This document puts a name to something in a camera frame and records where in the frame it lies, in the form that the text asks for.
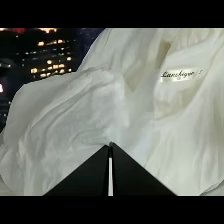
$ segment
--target white stripe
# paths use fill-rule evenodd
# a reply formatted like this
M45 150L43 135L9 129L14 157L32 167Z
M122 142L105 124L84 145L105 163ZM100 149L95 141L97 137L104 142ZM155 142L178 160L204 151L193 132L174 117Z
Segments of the white stripe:
M112 158L109 158L109 185L108 196L113 196Z

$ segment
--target white garment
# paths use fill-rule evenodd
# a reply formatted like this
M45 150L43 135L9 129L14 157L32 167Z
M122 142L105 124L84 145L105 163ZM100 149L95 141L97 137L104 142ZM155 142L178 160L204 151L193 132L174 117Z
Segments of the white garment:
M16 94L0 153L4 182L17 195L42 195L113 141L177 195L220 183L223 44L223 29L105 30L79 72ZM203 73L160 82L186 67Z

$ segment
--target white fabric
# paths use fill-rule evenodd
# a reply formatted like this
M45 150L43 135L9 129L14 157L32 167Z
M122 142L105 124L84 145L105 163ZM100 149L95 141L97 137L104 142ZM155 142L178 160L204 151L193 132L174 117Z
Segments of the white fabric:
M25 85L12 102L0 174L43 195L110 141L177 195L224 179L223 29L107 29L79 72ZM182 82L161 71L199 67Z

